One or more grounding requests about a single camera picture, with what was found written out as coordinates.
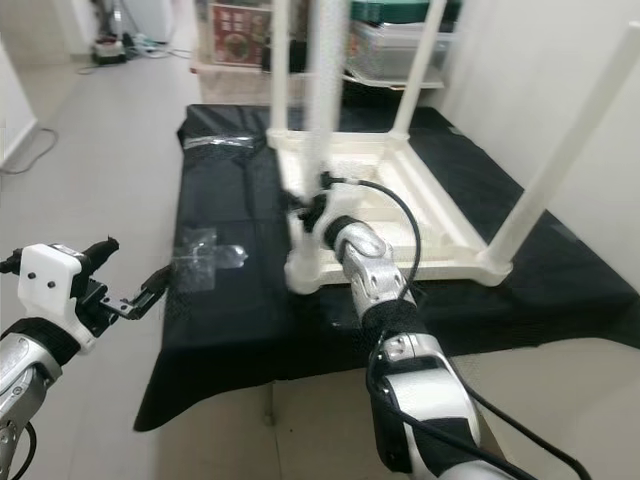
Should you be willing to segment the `black tablecloth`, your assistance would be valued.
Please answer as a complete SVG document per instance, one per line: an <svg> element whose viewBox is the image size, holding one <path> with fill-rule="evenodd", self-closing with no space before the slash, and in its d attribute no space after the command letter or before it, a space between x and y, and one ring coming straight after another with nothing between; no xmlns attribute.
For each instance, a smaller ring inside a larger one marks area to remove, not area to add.
<svg viewBox="0 0 640 480"><path fill-rule="evenodd" d="M270 381L311 378L366 364L370 339L347 328L355 317L344 285L294 294L285 287L289 252L276 155L265 140L265 106L193 104L183 138L252 136L255 148L184 150L175 239L218 229L219 241L248 253L220 270L212 291L172 291L163 338L133 428L161 428L205 399ZM541 216L503 283L416 280L431 334L448 355L602 338L640 349L640 289L552 214Z"/></svg>

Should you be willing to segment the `red printed carton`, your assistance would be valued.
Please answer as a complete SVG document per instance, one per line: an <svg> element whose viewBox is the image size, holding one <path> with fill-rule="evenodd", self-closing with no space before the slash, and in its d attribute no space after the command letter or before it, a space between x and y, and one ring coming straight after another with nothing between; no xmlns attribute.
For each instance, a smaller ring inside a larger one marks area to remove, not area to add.
<svg viewBox="0 0 640 480"><path fill-rule="evenodd" d="M212 63L260 68L268 49L271 15L270 0L212 1Z"/></svg>

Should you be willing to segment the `green round pot lid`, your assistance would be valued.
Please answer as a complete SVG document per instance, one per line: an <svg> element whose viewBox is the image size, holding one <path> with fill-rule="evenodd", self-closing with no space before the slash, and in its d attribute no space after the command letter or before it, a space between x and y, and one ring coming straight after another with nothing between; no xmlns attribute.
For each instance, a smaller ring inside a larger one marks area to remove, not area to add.
<svg viewBox="0 0 640 480"><path fill-rule="evenodd" d="M355 22L424 23L433 0L349 0L349 18Z"/></svg>

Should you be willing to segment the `clear plastic container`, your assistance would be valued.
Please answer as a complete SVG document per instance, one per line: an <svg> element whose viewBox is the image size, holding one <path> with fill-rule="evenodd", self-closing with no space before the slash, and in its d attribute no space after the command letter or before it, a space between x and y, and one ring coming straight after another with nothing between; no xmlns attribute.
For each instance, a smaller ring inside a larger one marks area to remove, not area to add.
<svg viewBox="0 0 640 480"><path fill-rule="evenodd" d="M406 82L425 27L425 23L352 24L347 69L372 81Z"/></svg>

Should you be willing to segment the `clear tape strip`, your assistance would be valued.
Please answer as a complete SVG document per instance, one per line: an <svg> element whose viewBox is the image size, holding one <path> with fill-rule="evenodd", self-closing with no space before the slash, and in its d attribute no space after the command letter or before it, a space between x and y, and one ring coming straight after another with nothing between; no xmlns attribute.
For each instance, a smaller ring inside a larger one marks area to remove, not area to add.
<svg viewBox="0 0 640 480"><path fill-rule="evenodd" d="M200 136L183 138L180 141L183 150L191 148L215 146L228 148L255 148L257 138L252 136L224 136L224 134L210 134L210 136Z"/></svg>

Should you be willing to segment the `beige cloth covered shelf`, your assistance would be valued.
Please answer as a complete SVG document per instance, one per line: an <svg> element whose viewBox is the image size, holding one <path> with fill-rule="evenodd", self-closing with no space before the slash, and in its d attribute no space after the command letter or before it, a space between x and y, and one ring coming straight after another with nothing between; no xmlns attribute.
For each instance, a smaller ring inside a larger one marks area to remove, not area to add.
<svg viewBox="0 0 640 480"><path fill-rule="evenodd" d="M271 78L259 69L218 67L200 61L189 67L195 74L202 104L268 106Z"/></svg>

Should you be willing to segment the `white plastic table top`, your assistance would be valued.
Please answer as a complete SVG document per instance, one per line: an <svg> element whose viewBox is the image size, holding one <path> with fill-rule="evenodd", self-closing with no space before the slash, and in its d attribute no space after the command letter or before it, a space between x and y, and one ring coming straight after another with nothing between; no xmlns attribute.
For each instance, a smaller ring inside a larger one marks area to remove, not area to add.
<svg viewBox="0 0 640 480"><path fill-rule="evenodd" d="M282 189L288 195L292 195L287 186L291 182L289 165L300 150L303 136L305 131L289 131L282 145L274 148ZM422 241L417 280L471 280L483 285L500 284L493 275L485 273L476 260L477 253L485 250L488 244L419 156L425 154L425 147L411 147L408 140L410 137L389 136L389 132L334 133L328 172L339 178L371 180L397 193L404 204L410 207L419 224ZM390 243L397 265L407 273L412 264L415 237L406 215L384 193L362 188L364 200L358 206L355 218L365 221L384 241ZM285 259L287 262L294 242L302 236L303 230L300 219L292 218L287 206L285 211L288 236L291 238ZM349 280L332 250L323 246L323 239L319 241L321 285L348 284Z"/></svg>

